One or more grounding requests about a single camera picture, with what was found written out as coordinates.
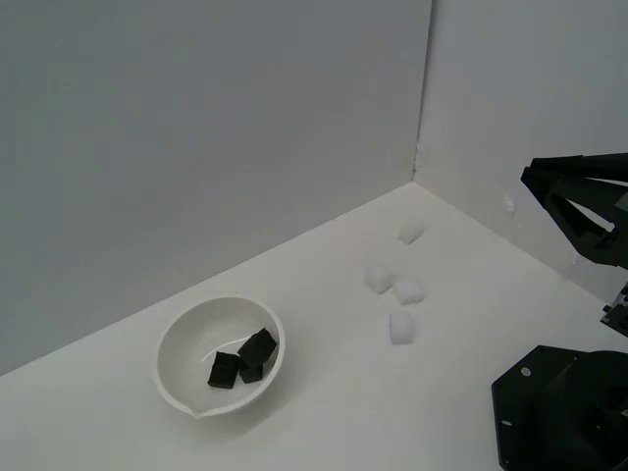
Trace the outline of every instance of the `white wall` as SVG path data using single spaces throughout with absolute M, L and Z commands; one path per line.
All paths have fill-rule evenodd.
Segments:
M 409 182 L 430 6 L 0 0 L 0 373 Z
M 612 300 L 519 181 L 533 157 L 628 151 L 628 2 L 435 0 L 415 180 Z M 504 208 L 504 194 L 515 212 Z

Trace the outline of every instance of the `black cube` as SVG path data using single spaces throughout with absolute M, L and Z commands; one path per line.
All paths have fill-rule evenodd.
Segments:
M 257 368 L 268 361 L 276 347 L 277 343 L 270 332 L 262 329 L 251 336 L 237 353 L 246 366 Z
M 207 384 L 212 388 L 222 388 L 230 390 L 236 382 L 237 370 L 239 368 L 239 358 L 230 353 L 216 352 L 212 373 Z
M 247 384 L 261 381 L 261 379 L 264 378 L 264 365 L 259 365 L 257 368 L 251 368 L 240 359 L 239 376 Z

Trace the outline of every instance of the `bowl rim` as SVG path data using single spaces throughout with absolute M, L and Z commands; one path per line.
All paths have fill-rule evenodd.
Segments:
M 161 345 L 164 342 L 164 339 L 166 338 L 166 335 L 168 334 L 168 332 L 170 332 L 170 330 L 174 327 L 174 325 L 177 323 L 177 321 L 179 321 L 180 318 L 183 317 L 188 312 L 192 311 L 193 309 L 197 308 L 198 306 L 200 306 L 202 304 L 206 304 L 206 303 L 211 302 L 211 301 L 215 301 L 215 300 L 218 300 L 218 299 L 234 299 L 234 298 L 236 298 L 236 299 L 243 299 L 243 300 L 252 302 L 254 304 L 257 304 L 262 309 L 264 309 L 266 312 L 268 312 L 268 314 L 271 316 L 271 319 L 273 319 L 273 322 L 275 323 L 275 327 L 277 328 L 277 332 L 279 333 L 279 353 L 277 354 L 277 359 L 275 360 L 275 364 L 273 365 L 273 369 L 266 376 L 266 378 L 264 378 L 264 380 L 259 385 L 259 387 L 257 389 L 255 389 L 251 394 L 249 394 L 246 397 L 242 398 L 238 402 L 234 402 L 233 404 L 230 404 L 230 405 L 225 405 L 225 406 L 222 406 L 222 407 L 216 407 L 216 408 L 205 410 L 205 411 L 194 410 L 191 407 L 189 407 L 188 405 L 185 405 L 182 402 L 180 402 L 179 400 L 175 399 L 166 390 L 166 388 L 164 387 L 164 385 L 163 385 L 163 383 L 161 381 L 161 376 L 159 374 L 159 352 L 161 351 Z M 155 351 L 155 354 L 154 354 L 154 361 L 153 361 L 153 380 L 155 381 L 155 385 L 157 386 L 157 390 L 164 397 L 164 399 L 166 399 L 166 401 L 168 403 L 170 403 L 176 409 L 181 410 L 181 411 L 191 415 L 195 419 L 200 419 L 202 417 L 212 417 L 212 416 L 216 416 L 216 415 L 227 414 L 229 412 L 234 412 L 235 410 L 243 408 L 245 405 L 247 405 L 248 403 L 250 403 L 253 400 L 255 400 L 257 397 L 259 397 L 260 394 L 262 394 L 265 390 L 268 389 L 270 384 L 273 382 L 273 380 L 277 376 L 277 373 L 279 372 L 280 367 L 282 366 L 282 363 L 284 361 L 284 353 L 285 353 L 285 351 L 286 351 L 286 334 L 284 332 L 284 326 L 282 325 L 282 321 L 280 321 L 280 319 L 277 316 L 277 314 L 275 313 L 275 311 L 273 309 L 271 309 L 268 305 L 266 305 L 264 302 L 261 302 L 261 301 L 259 301 L 257 299 L 254 299 L 252 297 L 249 297 L 249 296 L 246 296 L 246 295 L 242 295 L 242 294 L 236 294 L 236 293 L 235 294 L 225 294 L 225 295 L 220 295 L 220 296 L 212 296 L 212 297 L 205 298 L 202 301 L 197 302 L 196 304 L 194 304 L 192 306 L 187 307 L 185 310 L 183 310 L 182 312 L 177 314 L 177 316 L 175 316 L 175 318 L 168 324 L 168 327 L 166 327 L 166 329 L 164 330 L 163 334 L 161 335 L 161 338 L 157 342 L 157 348 L 156 348 L 156 351 Z

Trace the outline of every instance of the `white bowl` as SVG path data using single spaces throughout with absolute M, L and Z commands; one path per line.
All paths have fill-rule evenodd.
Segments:
M 216 351 L 236 353 L 248 338 L 268 329 L 279 344 L 264 364 L 264 378 L 232 390 L 207 385 Z M 273 382 L 284 360 L 286 335 L 269 307 L 245 296 L 214 297 L 177 316 L 157 349 L 154 378 L 159 393 L 194 418 L 227 414 L 257 399 Z

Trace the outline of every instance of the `white tabletop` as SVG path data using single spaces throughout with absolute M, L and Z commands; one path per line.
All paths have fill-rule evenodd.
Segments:
M 429 229 L 407 246 L 410 218 Z M 389 345 L 398 306 L 362 284 L 372 261 L 427 289 L 413 345 Z M 249 409 L 194 420 L 157 393 L 155 344 L 177 313 L 233 292 L 277 311 L 286 360 Z M 540 343 L 628 351 L 602 307 L 410 183 L 0 377 L 0 467 L 498 471 L 492 381 Z

